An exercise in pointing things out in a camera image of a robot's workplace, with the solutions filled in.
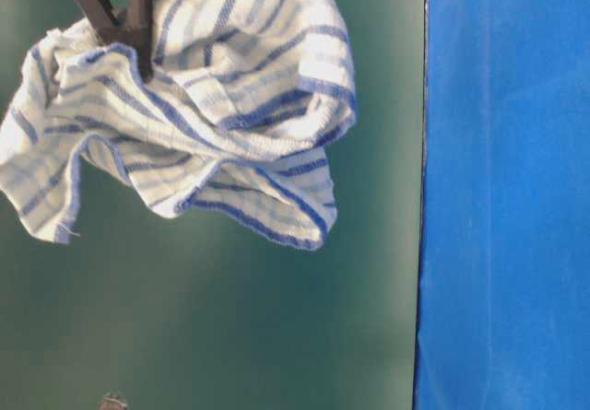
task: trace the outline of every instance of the green surface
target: green surface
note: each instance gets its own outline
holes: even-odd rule
[[[0,407],[409,409],[419,243],[422,0],[336,0],[360,122],[328,149],[339,219],[322,250],[220,214],[169,221],[85,166],[81,237],[36,241],[0,197]],[[74,0],[0,0],[0,105]]]

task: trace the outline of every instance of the blue fabric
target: blue fabric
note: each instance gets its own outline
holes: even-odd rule
[[[590,408],[590,0],[430,0],[416,408]]]

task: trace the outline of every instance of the blue wall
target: blue wall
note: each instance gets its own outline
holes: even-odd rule
[[[430,0],[417,408],[590,408],[590,0]]]

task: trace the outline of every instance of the blue striped towel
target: blue striped towel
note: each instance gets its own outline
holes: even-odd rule
[[[0,189],[27,231],[68,242],[80,160],[153,212],[224,212],[272,241],[320,247],[336,220],[324,146],[356,120],[334,0],[159,0],[155,75],[83,19],[28,53],[0,127]]]

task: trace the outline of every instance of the towel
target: towel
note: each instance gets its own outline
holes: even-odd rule
[[[325,146],[356,120],[334,0],[159,0],[154,77],[86,19],[51,30],[0,126],[0,189],[27,231],[69,242],[80,157],[156,214],[223,212],[268,239],[322,246],[336,220]]]

